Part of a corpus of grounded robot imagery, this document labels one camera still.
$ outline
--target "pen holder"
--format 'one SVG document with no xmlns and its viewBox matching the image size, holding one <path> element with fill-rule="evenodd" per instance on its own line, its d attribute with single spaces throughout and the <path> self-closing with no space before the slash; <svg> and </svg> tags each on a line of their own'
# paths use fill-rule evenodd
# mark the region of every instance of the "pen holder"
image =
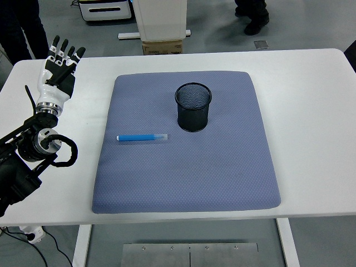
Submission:
<svg viewBox="0 0 356 267">
<path fill-rule="evenodd" d="M 198 132 L 207 125 L 211 91 L 205 85 L 190 82 L 175 93 L 178 104 L 178 125 L 185 131 Z"/>
</svg>

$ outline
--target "metal plate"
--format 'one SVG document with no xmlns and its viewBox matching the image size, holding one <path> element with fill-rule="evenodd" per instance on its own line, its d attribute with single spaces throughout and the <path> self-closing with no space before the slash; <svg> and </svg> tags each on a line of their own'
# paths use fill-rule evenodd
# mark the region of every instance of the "metal plate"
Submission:
<svg viewBox="0 0 356 267">
<path fill-rule="evenodd" d="M 122 267 L 261 266 L 256 243 L 124 244 Z"/>
<path fill-rule="evenodd" d="M 214 243 L 190 245 L 191 267 L 261 266 L 256 243 Z"/>
<path fill-rule="evenodd" d="M 121 267 L 189 267 L 189 244 L 124 244 Z"/>
<path fill-rule="evenodd" d="M 254 41 L 256 49 L 269 49 L 267 41 Z"/>
</svg>

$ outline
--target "person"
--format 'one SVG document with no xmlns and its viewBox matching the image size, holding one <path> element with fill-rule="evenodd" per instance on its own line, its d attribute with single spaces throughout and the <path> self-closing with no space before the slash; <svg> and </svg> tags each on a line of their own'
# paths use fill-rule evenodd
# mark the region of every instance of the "person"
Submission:
<svg viewBox="0 0 356 267">
<path fill-rule="evenodd" d="M 354 41 L 344 52 L 345 57 L 356 72 L 356 41 Z"/>
<path fill-rule="evenodd" d="M 35 58 L 47 58 L 48 42 L 38 0 L 0 0 L 0 44 L 13 65 L 32 59 L 23 33 Z"/>
<path fill-rule="evenodd" d="M 248 16 L 251 19 L 244 31 L 246 35 L 258 34 L 262 27 L 268 24 L 269 13 L 265 0 L 235 0 L 235 3 L 238 5 L 235 15 L 237 17 Z"/>
</svg>

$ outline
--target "black shoe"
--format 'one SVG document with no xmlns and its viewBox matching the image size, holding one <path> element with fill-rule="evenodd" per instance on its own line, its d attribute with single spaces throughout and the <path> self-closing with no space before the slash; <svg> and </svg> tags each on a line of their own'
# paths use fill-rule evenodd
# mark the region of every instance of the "black shoe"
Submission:
<svg viewBox="0 0 356 267">
<path fill-rule="evenodd" d="M 256 35 L 258 34 L 263 26 L 266 26 L 269 22 L 269 18 L 263 20 L 263 21 L 256 21 L 252 20 L 250 24 L 248 24 L 245 28 L 245 34 L 246 35 Z"/>
<path fill-rule="evenodd" d="M 241 7 L 236 7 L 235 8 L 235 16 L 237 17 L 243 17 L 247 16 L 247 13 L 241 9 Z"/>
</svg>

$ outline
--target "blue marker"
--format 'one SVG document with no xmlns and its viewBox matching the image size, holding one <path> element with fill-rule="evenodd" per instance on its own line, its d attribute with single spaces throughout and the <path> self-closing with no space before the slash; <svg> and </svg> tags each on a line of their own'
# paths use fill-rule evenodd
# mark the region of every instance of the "blue marker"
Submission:
<svg viewBox="0 0 356 267">
<path fill-rule="evenodd" d="M 147 141 L 147 140 L 167 140 L 168 135 L 118 135 L 117 141 Z"/>
</svg>

